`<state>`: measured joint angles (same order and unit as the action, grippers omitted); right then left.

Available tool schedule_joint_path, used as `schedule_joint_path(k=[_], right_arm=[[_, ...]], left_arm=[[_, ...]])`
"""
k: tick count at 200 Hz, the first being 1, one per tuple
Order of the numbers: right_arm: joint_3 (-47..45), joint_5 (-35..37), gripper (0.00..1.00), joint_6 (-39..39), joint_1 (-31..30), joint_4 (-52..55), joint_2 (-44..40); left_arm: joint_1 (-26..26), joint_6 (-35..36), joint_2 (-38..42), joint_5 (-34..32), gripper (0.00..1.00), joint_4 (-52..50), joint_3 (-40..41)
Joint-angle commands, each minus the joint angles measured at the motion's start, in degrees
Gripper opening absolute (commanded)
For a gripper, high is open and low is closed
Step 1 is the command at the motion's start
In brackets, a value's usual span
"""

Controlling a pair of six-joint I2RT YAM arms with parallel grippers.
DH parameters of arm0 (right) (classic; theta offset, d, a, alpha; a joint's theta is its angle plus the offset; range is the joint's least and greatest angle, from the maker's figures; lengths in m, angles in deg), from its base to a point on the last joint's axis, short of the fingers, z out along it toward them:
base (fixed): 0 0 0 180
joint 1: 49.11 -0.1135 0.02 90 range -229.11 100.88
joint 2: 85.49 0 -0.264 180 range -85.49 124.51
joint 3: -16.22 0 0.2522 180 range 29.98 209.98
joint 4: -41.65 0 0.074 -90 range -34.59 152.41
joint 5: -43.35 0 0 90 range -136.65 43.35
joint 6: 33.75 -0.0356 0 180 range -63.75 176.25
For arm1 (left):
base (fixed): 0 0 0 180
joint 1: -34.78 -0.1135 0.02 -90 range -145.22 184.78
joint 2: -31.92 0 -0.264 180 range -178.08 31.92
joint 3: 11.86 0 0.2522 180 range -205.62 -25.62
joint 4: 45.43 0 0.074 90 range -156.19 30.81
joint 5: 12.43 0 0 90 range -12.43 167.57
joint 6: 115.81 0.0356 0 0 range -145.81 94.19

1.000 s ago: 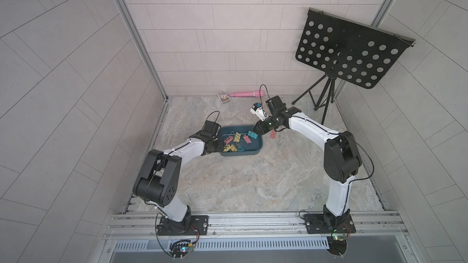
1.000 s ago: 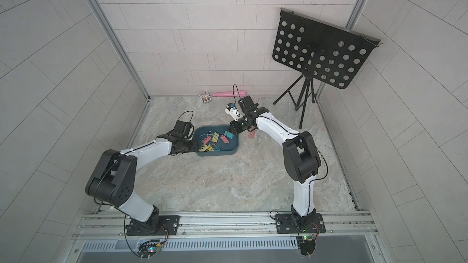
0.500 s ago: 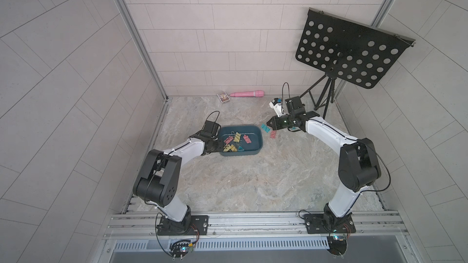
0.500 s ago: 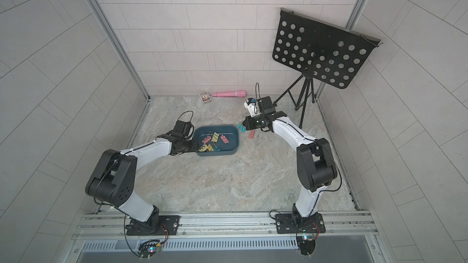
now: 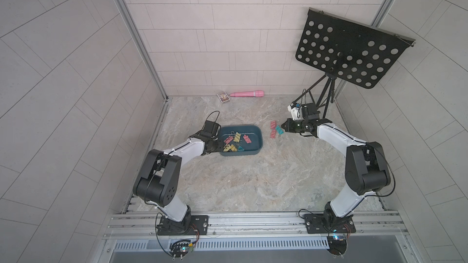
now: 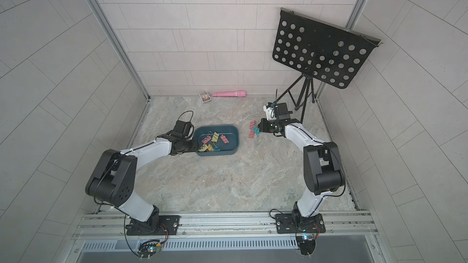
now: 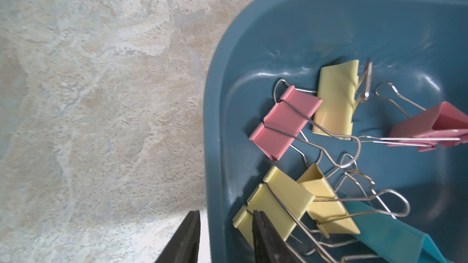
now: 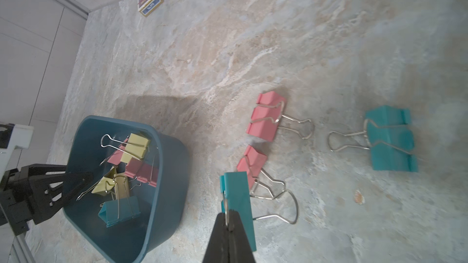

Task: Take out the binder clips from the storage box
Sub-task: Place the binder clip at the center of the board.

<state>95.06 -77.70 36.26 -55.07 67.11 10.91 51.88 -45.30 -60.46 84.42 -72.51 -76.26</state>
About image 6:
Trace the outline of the teal binder clip small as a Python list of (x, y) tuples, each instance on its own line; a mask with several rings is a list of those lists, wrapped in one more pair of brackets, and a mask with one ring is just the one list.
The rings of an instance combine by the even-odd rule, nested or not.
[(256, 135), (260, 134), (260, 131), (257, 126), (254, 126), (252, 130), (255, 132)]

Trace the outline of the yellow binder clip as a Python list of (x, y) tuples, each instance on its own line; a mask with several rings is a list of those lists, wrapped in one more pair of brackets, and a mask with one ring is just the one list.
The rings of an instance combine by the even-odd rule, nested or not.
[(214, 151), (214, 148), (211, 144), (204, 144), (198, 152), (212, 152)]
[(212, 142), (217, 142), (218, 138), (219, 138), (219, 134), (217, 132), (214, 132), (214, 134), (212, 136)]

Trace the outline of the teal plastic storage box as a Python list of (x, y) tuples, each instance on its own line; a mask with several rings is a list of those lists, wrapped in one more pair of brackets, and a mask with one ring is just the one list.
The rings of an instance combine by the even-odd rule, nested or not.
[(201, 157), (233, 155), (237, 152), (240, 138), (234, 125), (209, 125), (195, 130), (196, 153)]

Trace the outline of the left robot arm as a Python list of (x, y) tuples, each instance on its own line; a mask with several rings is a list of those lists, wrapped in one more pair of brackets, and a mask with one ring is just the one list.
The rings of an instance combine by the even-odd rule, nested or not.
[(129, 216), (130, 232), (154, 234), (161, 225), (159, 209), (135, 192), (137, 170), (168, 155), (196, 152), (196, 146), (196, 140), (170, 133), (136, 148), (106, 150), (87, 182), (85, 193), (95, 202), (107, 203)]

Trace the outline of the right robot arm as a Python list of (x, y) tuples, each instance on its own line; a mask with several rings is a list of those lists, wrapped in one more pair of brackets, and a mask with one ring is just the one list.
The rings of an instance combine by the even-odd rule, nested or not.
[(263, 118), (259, 131), (284, 137), (303, 153), (306, 189), (292, 210), (297, 226), (317, 215), (326, 198), (343, 195), (336, 193), (340, 189), (346, 190), (346, 178), (341, 169), (340, 152), (334, 142), (325, 142), (313, 136), (297, 119)]

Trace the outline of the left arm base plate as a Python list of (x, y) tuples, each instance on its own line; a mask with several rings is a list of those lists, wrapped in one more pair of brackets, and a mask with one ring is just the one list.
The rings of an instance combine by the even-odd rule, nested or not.
[(179, 227), (180, 216), (153, 216), (147, 222), (139, 222), (131, 219), (125, 223), (128, 236), (163, 236), (176, 235)]

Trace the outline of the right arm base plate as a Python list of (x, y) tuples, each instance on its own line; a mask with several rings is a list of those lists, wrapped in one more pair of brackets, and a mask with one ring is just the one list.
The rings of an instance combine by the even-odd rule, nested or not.
[(299, 214), (282, 214), (274, 216), (278, 234), (323, 234), (326, 232), (321, 214), (311, 217), (301, 217)]

